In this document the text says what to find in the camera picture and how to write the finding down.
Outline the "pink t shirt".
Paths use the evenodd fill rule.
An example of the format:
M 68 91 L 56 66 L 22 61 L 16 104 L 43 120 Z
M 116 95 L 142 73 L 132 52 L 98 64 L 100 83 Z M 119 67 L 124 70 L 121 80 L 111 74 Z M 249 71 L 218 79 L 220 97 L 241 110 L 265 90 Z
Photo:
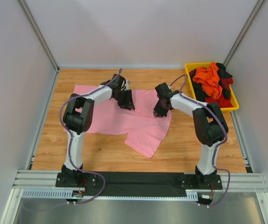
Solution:
M 121 109 L 114 99 L 96 105 L 87 133 L 126 134 L 124 143 L 150 159 L 168 133 L 172 113 L 154 117 L 153 109 L 158 102 L 155 90 L 132 90 L 132 98 L 135 110 Z

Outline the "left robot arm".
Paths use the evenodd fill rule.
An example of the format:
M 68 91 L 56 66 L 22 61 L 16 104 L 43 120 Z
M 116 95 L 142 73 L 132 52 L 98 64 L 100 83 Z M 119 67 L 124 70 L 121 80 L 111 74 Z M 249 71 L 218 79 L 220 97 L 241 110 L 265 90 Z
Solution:
M 92 125 L 93 112 L 98 104 L 114 99 L 117 105 L 126 110 L 134 110 L 130 81 L 119 73 L 101 83 L 95 89 L 82 94 L 73 93 L 59 113 L 60 123 L 68 134 L 66 160 L 56 178 L 56 187 L 83 187 L 93 172 L 83 170 L 82 149 L 86 132 Z

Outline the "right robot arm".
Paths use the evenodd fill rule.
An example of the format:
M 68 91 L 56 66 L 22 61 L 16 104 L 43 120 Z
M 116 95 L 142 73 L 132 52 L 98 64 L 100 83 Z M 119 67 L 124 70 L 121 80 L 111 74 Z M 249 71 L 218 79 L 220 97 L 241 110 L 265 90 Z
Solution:
M 155 87 L 158 102 L 153 113 L 155 117 L 165 117 L 170 110 L 179 110 L 193 118 L 195 133 L 201 143 L 200 158 L 194 174 L 179 177 L 184 189 L 223 189 L 216 168 L 220 145 L 227 140 L 228 126 L 217 103 L 197 101 L 181 91 L 172 91 L 166 83 Z

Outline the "orange t shirt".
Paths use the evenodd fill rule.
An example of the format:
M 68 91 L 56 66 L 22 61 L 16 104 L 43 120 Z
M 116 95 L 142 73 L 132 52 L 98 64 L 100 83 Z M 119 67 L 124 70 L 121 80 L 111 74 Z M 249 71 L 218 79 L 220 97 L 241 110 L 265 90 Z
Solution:
M 211 62 L 209 67 L 199 67 L 196 69 L 192 80 L 201 84 L 202 90 L 212 99 L 219 99 L 222 95 L 222 87 L 219 85 L 219 68 L 215 62 Z

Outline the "red t shirt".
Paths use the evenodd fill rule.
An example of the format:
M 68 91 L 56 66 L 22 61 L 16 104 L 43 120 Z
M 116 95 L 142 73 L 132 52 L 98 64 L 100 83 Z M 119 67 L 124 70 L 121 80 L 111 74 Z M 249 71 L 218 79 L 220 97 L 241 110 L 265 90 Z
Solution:
M 222 87 L 222 92 L 213 92 L 214 90 L 218 90 L 216 88 L 211 87 L 203 87 L 206 96 L 205 102 L 211 103 L 216 102 L 220 108 L 229 108 L 233 107 L 231 103 L 231 90 L 230 85 L 233 84 L 234 81 L 232 78 L 222 78 L 220 80 L 220 86 Z

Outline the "black t shirt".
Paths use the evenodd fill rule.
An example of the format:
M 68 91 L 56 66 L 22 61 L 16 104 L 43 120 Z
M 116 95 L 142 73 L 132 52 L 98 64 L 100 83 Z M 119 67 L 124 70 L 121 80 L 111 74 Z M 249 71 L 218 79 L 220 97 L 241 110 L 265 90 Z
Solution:
M 226 67 L 223 64 L 216 63 L 216 65 L 219 68 L 218 75 L 219 75 L 220 79 L 222 79 L 222 78 L 233 78 L 233 76 L 226 71 Z M 195 73 L 196 73 L 196 69 L 194 69 L 194 70 L 189 72 L 190 79 L 191 79 L 191 82 L 192 82 L 192 87 L 193 87 L 194 93 L 195 93 L 195 97 L 196 97 L 196 99 L 198 101 L 205 102 L 206 94 L 202 90 L 201 84 L 197 84 L 192 80 L 192 78 L 195 76 Z

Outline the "aluminium frame rail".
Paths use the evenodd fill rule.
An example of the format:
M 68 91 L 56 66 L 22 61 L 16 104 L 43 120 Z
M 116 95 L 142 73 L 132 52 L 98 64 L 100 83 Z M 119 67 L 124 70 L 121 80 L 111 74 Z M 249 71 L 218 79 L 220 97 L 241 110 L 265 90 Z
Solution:
M 54 189 L 55 178 L 58 171 L 46 170 L 19 170 L 12 188 L 13 189 Z M 232 173 L 220 174 L 223 187 L 230 181 L 229 192 L 268 192 L 265 180 L 259 173 Z

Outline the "right corner aluminium post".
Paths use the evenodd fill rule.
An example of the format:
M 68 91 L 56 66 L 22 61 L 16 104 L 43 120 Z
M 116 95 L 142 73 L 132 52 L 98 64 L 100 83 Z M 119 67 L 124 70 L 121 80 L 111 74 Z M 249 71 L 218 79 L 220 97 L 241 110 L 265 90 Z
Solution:
M 260 10 L 262 9 L 262 7 L 264 6 L 264 4 L 266 3 L 266 0 L 258 0 L 251 13 L 249 14 L 248 18 L 246 19 L 242 29 L 240 30 L 237 38 L 235 39 L 228 55 L 226 56 L 225 60 L 224 60 L 224 65 L 227 67 L 230 63 L 230 61 L 232 60 L 233 56 L 235 55 L 238 47 L 240 46 L 240 44 L 242 43 L 243 39 L 245 38 L 245 36 L 247 35 L 248 31 L 250 30 L 253 22 L 255 21 L 256 17 L 258 16 Z

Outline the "corner aluminium post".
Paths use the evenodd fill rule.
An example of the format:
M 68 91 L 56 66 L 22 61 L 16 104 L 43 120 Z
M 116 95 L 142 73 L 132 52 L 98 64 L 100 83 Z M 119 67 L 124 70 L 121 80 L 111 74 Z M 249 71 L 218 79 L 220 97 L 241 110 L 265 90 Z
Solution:
M 20 5 L 26 19 L 28 20 L 32 30 L 34 31 L 39 43 L 41 44 L 47 58 L 49 59 L 50 63 L 52 64 L 53 68 L 55 69 L 56 72 L 60 70 L 60 67 L 58 63 L 56 62 L 50 48 L 48 47 L 48 44 L 45 40 L 45 38 L 42 35 L 42 32 L 40 31 L 40 28 L 38 27 L 34 16 L 31 13 L 31 10 L 29 6 L 27 5 L 25 0 L 17 0 L 18 4 Z
M 253 22 L 255 21 L 256 17 L 258 16 L 260 10 L 262 9 L 262 7 L 264 6 L 264 4 L 266 3 L 266 0 L 258 0 L 251 13 L 249 14 L 248 18 L 246 19 L 242 29 L 240 30 L 237 38 L 235 39 L 228 55 L 226 56 L 225 60 L 224 60 L 224 65 L 227 67 L 230 63 L 230 61 L 232 60 L 233 56 L 235 55 L 238 47 L 240 46 L 240 44 L 242 43 L 243 39 L 245 38 L 245 36 L 247 35 L 248 31 L 250 30 Z

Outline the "left corner aluminium post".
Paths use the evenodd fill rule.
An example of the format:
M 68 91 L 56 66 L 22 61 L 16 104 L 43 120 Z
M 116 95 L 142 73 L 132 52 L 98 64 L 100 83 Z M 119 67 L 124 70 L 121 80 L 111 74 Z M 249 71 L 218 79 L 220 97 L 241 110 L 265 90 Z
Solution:
M 50 63 L 52 64 L 53 68 L 55 69 L 56 72 L 60 70 L 60 67 L 58 63 L 56 62 L 50 48 L 48 47 L 48 44 L 45 40 L 45 38 L 42 35 L 42 32 L 40 31 L 40 28 L 38 27 L 34 16 L 31 13 L 31 10 L 29 6 L 27 5 L 25 0 L 17 0 L 18 4 L 20 5 L 26 19 L 28 20 L 32 30 L 34 31 L 39 43 L 41 44 L 47 58 L 49 59 Z

